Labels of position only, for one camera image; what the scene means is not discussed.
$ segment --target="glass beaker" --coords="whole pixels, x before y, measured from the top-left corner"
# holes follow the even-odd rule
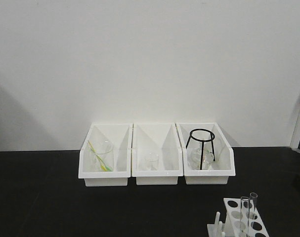
[[[114,145],[110,141],[96,142],[94,147],[88,141],[93,152],[93,163],[97,171],[114,171]]]
[[[149,152],[144,157],[144,170],[158,170],[159,168],[159,155],[154,152]]]
[[[200,145],[200,148],[193,149],[193,151],[190,154],[191,159],[191,167],[192,169],[200,169],[200,162],[201,162],[201,150],[202,145]],[[214,161],[214,155],[206,148],[203,150],[203,163],[202,163],[202,170],[208,170],[210,165]]]

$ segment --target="black tabletop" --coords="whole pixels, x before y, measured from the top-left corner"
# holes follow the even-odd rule
[[[271,237],[300,237],[300,154],[234,148],[227,185],[86,187],[79,151],[0,152],[0,237],[207,237],[223,198],[258,194]]]

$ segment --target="storage bin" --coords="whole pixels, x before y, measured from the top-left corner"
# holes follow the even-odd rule
[[[174,123],[133,126],[132,176],[137,185],[177,184],[182,150]]]
[[[176,127],[183,151],[186,184],[226,184],[229,176],[235,176],[233,150],[217,123],[176,123]],[[191,140],[187,149],[186,143],[190,131],[196,128],[207,129],[215,135],[213,140],[215,162],[212,163],[208,170],[193,169],[189,164],[191,152],[197,148],[194,147],[197,143]],[[205,143],[205,147],[211,150],[211,143]]]
[[[88,140],[94,147],[102,141],[113,144],[113,171],[98,170],[100,164],[92,162],[95,156]],[[93,123],[80,151],[79,178],[86,186],[126,186],[131,176],[131,141],[132,124]]]

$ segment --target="metal ring stand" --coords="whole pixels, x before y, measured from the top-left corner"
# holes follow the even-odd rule
[[[198,139],[198,138],[196,138],[196,137],[193,136],[193,132],[195,132],[195,131],[205,131],[205,132],[208,132],[208,133],[210,133],[210,137],[211,138],[208,139],[208,140]],[[209,131],[207,129],[197,128],[197,129],[191,130],[190,133],[189,133],[187,144],[186,144],[186,149],[188,147],[190,138],[192,138],[192,139],[194,139],[194,140],[202,143],[201,144],[201,158],[200,158],[200,169],[202,169],[202,166],[203,166],[203,154],[204,154],[204,144],[205,144],[205,142],[211,142],[211,148],[213,150],[213,155],[214,155],[214,142],[213,142],[213,140],[215,138],[215,135],[214,135],[213,132],[211,132],[211,131]]]

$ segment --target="test tube rack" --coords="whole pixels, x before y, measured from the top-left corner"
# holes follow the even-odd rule
[[[227,210],[225,223],[219,221],[220,212],[215,215],[214,224],[207,224],[209,237],[247,237],[245,233],[240,236],[240,223],[247,228],[248,226],[248,213],[242,213],[239,198],[224,198],[224,205]],[[251,237],[269,237],[264,223],[259,215],[257,208],[251,209],[249,219],[249,234]]]

